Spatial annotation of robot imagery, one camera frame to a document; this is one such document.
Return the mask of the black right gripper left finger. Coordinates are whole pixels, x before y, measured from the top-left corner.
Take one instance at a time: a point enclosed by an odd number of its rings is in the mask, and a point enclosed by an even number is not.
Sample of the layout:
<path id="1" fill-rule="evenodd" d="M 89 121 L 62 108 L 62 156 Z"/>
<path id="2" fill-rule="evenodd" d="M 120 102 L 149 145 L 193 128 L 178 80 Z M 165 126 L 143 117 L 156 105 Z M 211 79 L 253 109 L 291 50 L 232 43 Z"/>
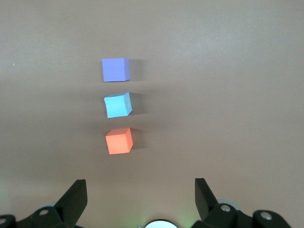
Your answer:
<path id="1" fill-rule="evenodd" d="M 14 215 L 0 216 L 2 228 L 76 228 L 87 206 L 86 180 L 76 180 L 54 206 L 45 206 L 27 218 L 16 221 Z"/>

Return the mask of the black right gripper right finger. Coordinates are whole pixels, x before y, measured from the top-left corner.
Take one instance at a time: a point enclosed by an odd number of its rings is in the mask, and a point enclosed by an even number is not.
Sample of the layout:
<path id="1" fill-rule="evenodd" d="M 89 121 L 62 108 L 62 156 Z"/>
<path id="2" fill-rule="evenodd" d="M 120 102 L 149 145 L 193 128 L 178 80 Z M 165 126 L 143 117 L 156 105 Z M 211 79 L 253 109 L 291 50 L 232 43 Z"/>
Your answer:
<path id="1" fill-rule="evenodd" d="M 289 228 L 279 214 L 256 210 L 248 216 L 228 203 L 219 203 L 204 178 L 195 179 L 195 204 L 200 220 L 196 228 Z"/>

